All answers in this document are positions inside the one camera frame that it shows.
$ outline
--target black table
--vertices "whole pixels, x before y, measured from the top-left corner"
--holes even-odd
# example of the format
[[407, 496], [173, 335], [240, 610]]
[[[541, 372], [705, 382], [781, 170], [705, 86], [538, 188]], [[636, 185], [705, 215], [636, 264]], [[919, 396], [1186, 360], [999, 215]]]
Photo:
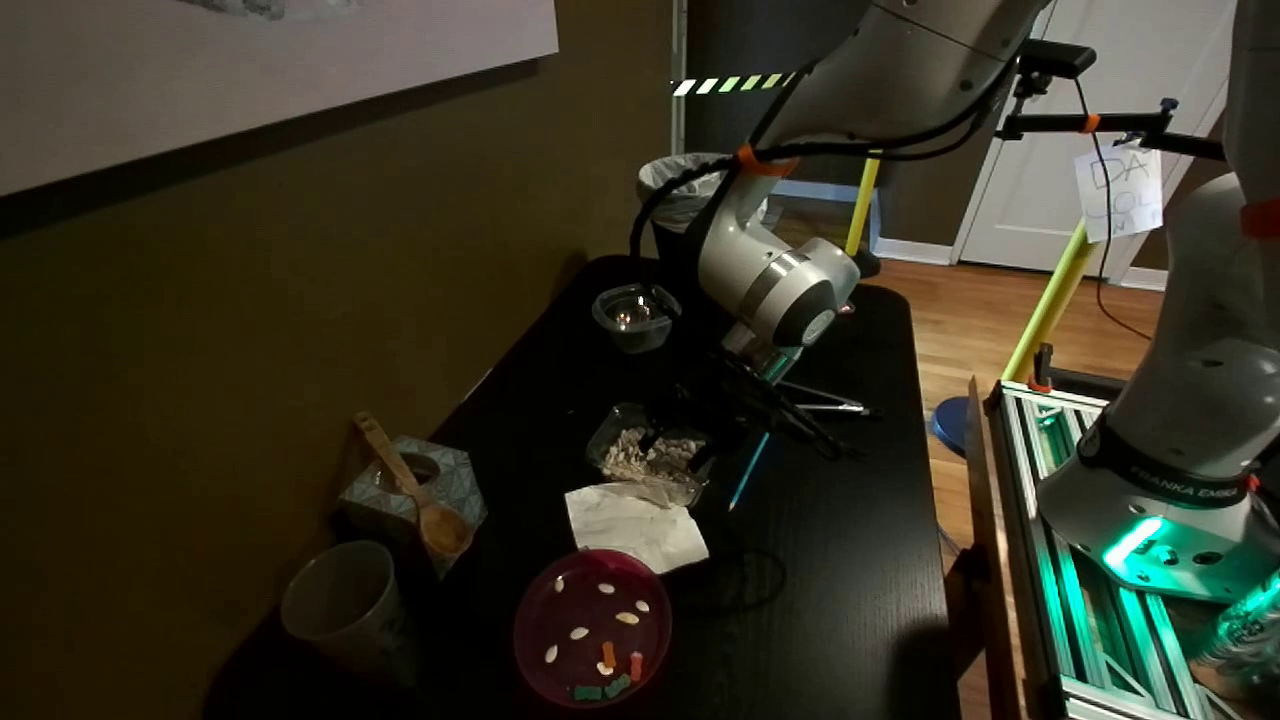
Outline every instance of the black table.
[[[598, 480], [591, 428], [617, 400], [670, 394], [677, 372], [663, 352], [623, 360], [591, 327], [591, 296], [634, 274], [629, 259], [587, 264], [438, 432], [473, 454], [488, 524], [440, 589], [407, 589], [433, 671], [425, 718], [554, 718], [515, 677], [515, 602], [572, 554], [566, 493]], [[823, 423], [848, 443], [841, 462], [781, 432], [736, 512], [726, 512], [736, 466], [722, 466], [697, 512], [716, 562], [663, 575], [677, 610], [670, 664], [604, 718], [962, 718], [909, 305], [864, 285], [855, 311], [788, 382], [855, 396], [875, 418]], [[264, 695], [271, 713], [292, 709], [295, 677], [282, 671], [306, 653], [288, 653], [276, 629], [262, 636], [276, 636], [264, 641], [271, 664], [243, 664], [240, 686], [225, 677], [208, 709], [250, 718]], [[372, 705], [334, 695], [313, 709]]]

